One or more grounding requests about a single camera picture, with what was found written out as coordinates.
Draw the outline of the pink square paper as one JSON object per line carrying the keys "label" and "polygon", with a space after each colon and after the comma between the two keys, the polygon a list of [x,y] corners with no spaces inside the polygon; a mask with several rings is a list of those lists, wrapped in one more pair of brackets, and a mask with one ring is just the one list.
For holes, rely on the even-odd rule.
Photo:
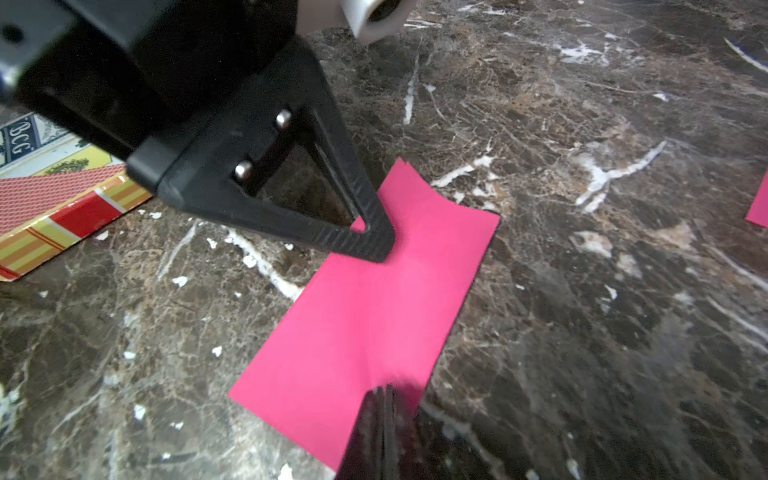
{"label": "pink square paper", "polygon": [[765,174],[745,219],[768,228],[768,173]]}
{"label": "pink square paper", "polygon": [[331,255],[229,393],[331,469],[368,391],[391,385],[418,406],[500,221],[404,161],[378,196],[396,235],[387,259]]}

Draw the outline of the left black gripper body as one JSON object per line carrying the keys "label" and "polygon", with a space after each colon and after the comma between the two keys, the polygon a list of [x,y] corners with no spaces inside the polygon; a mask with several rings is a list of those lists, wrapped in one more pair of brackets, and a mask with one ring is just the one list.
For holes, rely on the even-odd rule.
{"label": "left black gripper body", "polygon": [[5,1],[1,100],[127,157],[267,65],[297,13],[294,1]]}

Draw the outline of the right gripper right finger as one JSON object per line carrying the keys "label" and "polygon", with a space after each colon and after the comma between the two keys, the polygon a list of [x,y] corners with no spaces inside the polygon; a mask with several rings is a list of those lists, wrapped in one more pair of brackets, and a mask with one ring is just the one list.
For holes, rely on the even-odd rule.
{"label": "right gripper right finger", "polygon": [[386,478],[431,479],[417,430],[403,395],[386,386]]}

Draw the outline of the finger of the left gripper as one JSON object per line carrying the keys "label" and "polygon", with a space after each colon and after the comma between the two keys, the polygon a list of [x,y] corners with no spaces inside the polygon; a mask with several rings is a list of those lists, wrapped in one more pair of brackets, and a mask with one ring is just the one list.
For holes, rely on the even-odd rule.
{"label": "finger of the left gripper", "polygon": [[[310,154],[363,230],[259,199],[295,147]],[[323,68],[298,36],[232,93],[147,137],[128,157],[126,172],[180,211],[288,243],[374,263],[395,244]]]}

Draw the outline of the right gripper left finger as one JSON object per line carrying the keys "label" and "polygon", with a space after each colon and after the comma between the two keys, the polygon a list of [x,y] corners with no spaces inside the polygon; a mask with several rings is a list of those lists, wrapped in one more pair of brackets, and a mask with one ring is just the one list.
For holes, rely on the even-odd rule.
{"label": "right gripper left finger", "polygon": [[384,478],[385,392],[376,387],[363,397],[336,480]]}

